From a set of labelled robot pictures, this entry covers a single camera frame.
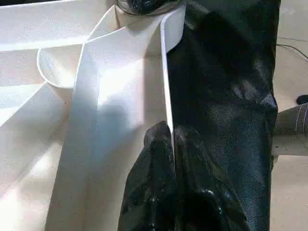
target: curved white plastic sheet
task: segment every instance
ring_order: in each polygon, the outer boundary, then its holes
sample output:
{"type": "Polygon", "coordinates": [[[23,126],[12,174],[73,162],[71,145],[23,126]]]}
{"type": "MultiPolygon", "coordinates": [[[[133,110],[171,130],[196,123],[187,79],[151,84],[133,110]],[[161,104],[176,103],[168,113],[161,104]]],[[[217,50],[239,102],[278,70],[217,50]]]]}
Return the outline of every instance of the curved white plastic sheet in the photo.
{"type": "Polygon", "coordinates": [[[185,4],[141,17],[112,3],[0,7],[4,31],[21,23],[0,38],[1,230],[116,230],[145,131],[173,128],[166,52],[185,4]]]}

